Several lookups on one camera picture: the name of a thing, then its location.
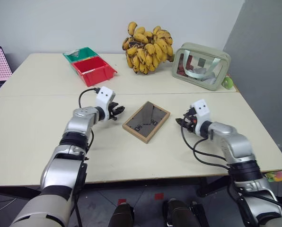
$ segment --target green object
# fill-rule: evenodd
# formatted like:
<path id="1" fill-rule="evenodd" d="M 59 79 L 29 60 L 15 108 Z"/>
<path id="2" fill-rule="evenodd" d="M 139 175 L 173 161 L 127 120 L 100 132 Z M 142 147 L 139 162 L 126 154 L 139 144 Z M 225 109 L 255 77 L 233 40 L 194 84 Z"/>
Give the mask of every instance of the green object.
<path id="1" fill-rule="evenodd" d="M 84 47 L 78 50 L 69 51 L 63 53 L 63 55 L 70 63 L 98 56 L 98 54 L 94 52 L 92 49 L 90 49 L 89 47 Z"/>
<path id="2" fill-rule="evenodd" d="M 222 86 L 225 87 L 226 89 L 231 89 L 232 86 L 234 86 L 234 82 L 230 77 L 225 77 L 222 82 Z"/>
<path id="3" fill-rule="evenodd" d="M 223 82 L 231 57 L 220 50 L 185 43 L 175 55 L 173 77 L 215 91 Z"/>

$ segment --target white table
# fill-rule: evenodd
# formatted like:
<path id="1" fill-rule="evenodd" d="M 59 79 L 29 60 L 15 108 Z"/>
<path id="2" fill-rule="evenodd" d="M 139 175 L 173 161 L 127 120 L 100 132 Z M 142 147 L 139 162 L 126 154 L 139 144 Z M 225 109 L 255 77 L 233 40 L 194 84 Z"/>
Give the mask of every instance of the white table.
<path id="1" fill-rule="evenodd" d="M 201 98 L 206 100 L 213 121 L 233 125 L 249 138 L 262 171 L 282 170 L 280 150 L 238 92 L 116 95 L 115 101 L 126 107 L 125 112 L 118 121 L 99 122 L 94 126 L 95 140 L 87 155 L 90 160 L 87 161 L 86 181 L 226 174 L 222 168 L 195 160 L 175 122 L 191 103 Z M 94 105 L 94 100 L 94 95 L 85 95 L 81 103 Z M 146 101 L 171 112 L 170 118 L 148 144 L 122 128 Z M 39 184 L 43 168 L 77 107 L 78 95 L 0 97 L 0 186 Z M 191 144 L 200 139 L 189 133 L 186 137 Z M 222 155 L 209 141 L 200 144 L 198 149 Z M 214 158 L 202 159 L 222 163 Z"/>
<path id="2" fill-rule="evenodd" d="M 205 88 L 176 79 L 171 63 L 163 63 L 154 73 L 135 74 L 124 54 L 100 54 L 117 76 L 96 86 L 106 86 L 118 94 L 211 93 Z M 31 54 L 0 89 L 0 96 L 79 95 L 87 89 L 65 57 L 54 53 Z M 215 92 L 236 92 L 220 86 Z"/>

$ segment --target wooden frame border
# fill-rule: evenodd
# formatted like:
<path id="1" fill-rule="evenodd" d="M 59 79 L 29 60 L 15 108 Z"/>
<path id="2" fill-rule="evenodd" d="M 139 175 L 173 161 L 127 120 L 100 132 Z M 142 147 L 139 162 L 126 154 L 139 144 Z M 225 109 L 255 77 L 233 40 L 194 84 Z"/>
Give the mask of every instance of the wooden frame border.
<path id="1" fill-rule="evenodd" d="M 127 126 L 126 124 L 137 114 L 139 113 L 143 107 L 145 106 L 145 104 L 143 104 L 126 122 L 123 123 L 122 127 L 127 130 L 130 134 L 134 135 L 135 137 L 137 137 L 138 139 L 142 140 L 144 143 L 148 143 L 150 141 L 150 139 L 156 134 L 156 132 L 159 130 L 159 128 L 164 124 L 164 122 L 169 118 L 170 116 L 170 112 L 153 104 L 156 108 L 166 112 L 166 115 L 162 118 L 162 120 L 156 125 L 156 127 L 150 132 L 150 134 L 147 137 L 142 136 L 141 134 L 139 134 L 137 131 L 135 131 L 134 129 L 130 128 L 129 126 Z"/>

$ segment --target red floor marker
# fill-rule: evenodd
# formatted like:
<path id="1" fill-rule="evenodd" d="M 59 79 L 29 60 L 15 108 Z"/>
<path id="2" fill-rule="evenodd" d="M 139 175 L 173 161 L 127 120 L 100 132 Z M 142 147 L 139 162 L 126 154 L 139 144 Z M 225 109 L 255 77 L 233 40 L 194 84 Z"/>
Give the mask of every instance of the red floor marker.
<path id="1" fill-rule="evenodd" d="M 119 199 L 118 200 L 118 205 L 120 205 L 121 203 L 126 202 L 126 199 Z"/>
<path id="2" fill-rule="evenodd" d="M 155 194 L 155 200 L 163 200 L 163 199 L 164 199 L 164 193 Z"/>

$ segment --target silver robot arm segment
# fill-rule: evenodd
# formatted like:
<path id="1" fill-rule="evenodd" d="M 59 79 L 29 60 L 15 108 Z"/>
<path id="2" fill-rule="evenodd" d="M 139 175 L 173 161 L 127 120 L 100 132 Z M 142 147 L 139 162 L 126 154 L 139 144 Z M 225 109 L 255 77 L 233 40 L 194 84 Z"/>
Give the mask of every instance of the silver robot arm segment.
<path id="1" fill-rule="evenodd" d="M 249 140 L 230 125 L 211 122 L 210 111 L 203 99 L 193 103 L 184 117 L 188 121 L 178 118 L 177 123 L 221 148 L 238 192 L 237 204 L 244 224 L 247 227 L 268 226 L 273 220 L 273 224 L 282 227 L 282 208 L 254 197 L 277 201 L 267 179 L 260 172 Z"/>
<path id="2" fill-rule="evenodd" d="M 100 120 L 116 120 L 124 110 L 112 102 L 114 91 L 102 87 L 97 92 L 97 107 L 74 110 L 59 145 L 41 176 L 41 194 L 31 199 L 20 211 L 12 227 L 65 227 L 68 225 L 74 199 L 83 187 L 92 127 Z"/>

